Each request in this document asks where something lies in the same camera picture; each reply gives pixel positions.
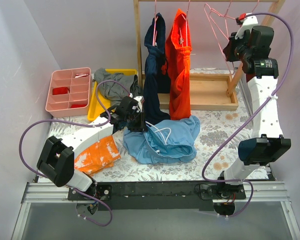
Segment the light blue shorts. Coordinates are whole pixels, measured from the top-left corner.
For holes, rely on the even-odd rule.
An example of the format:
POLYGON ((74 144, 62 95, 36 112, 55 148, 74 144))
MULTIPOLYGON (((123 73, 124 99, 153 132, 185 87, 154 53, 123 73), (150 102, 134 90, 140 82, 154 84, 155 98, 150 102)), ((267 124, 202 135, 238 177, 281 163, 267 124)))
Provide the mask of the light blue shorts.
POLYGON ((188 163, 196 155, 195 140, 201 130, 200 120, 191 115, 180 120, 148 124, 146 132, 123 132, 123 145, 140 164, 188 163))

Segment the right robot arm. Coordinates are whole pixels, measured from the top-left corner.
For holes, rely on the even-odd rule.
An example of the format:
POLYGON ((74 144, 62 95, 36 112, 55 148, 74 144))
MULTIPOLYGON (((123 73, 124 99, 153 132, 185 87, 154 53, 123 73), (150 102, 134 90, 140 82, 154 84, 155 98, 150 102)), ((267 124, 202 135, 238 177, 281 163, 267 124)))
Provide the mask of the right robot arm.
POLYGON ((218 178, 216 192, 222 199, 241 192, 243 180, 291 147, 279 123, 277 97, 272 95, 279 76, 278 62, 269 57, 273 38, 274 30, 269 26, 242 26, 230 35, 223 49, 228 62, 242 63, 255 117, 251 138, 239 143, 237 160, 218 178))

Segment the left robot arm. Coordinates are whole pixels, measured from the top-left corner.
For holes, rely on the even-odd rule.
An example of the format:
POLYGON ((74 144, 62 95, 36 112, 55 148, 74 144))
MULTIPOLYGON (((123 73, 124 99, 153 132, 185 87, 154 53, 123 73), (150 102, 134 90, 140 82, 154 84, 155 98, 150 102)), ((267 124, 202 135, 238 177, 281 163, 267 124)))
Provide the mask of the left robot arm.
POLYGON ((114 127, 127 127, 132 132, 145 132, 144 97, 125 96, 114 112, 105 111, 87 127, 57 138, 49 137, 37 162, 38 170, 57 187, 75 188, 85 200, 97 195, 97 182, 75 169, 75 159, 99 140, 111 136, 114 127))

